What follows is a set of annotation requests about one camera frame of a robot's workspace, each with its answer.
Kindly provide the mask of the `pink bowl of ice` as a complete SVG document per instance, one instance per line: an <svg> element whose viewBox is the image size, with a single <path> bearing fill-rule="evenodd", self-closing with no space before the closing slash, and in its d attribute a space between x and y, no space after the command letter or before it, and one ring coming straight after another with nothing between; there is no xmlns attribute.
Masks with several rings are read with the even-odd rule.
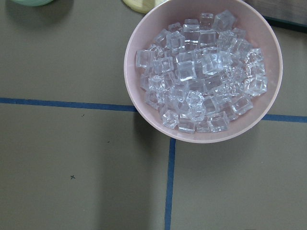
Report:
<svg viewBox="0 0 307 230"><path fill-rule="evenodd" d="M147 48L152 39L169 24L186 18L197 18L202 12L214 14L229 10L236 27L245 29L247 40L260 47L264 56L267 92L253 100L253 108L230 123L229 129L217 133L188 134L162 125L158 112L145 103L145 92L139 86L140 70L135 67L137 50ZM279 92L283 60L278 39L267 21L242 0L168 0L149 11L134 29L124 57L124 78L129 96L141 116L158 131L191 143L215 143L235 138L254 127L269 111Z"/></svg>

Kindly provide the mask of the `wooden mug tree stand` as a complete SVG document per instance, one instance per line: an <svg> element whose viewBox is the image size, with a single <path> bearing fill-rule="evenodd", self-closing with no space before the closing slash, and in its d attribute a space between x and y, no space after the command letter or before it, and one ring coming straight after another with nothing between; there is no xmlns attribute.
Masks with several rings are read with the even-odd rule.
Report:
<svg viewBox="0 0 307 230"><path fill-rule="evenodd" d="M166 2L166 0L122 0L122 2L133 11L148 13L155 7Z"/></svg>

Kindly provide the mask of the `mint green bowl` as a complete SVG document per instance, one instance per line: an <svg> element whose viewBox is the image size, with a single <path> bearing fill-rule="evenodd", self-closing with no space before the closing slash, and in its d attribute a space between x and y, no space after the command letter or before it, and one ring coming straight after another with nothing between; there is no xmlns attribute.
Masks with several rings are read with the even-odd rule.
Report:
<svg viewBox="0 0 307 230"><path fill-rule="evenodd" d="M53 0L12 0L12 1L23 6L37 7L49 4Z"/></svg>

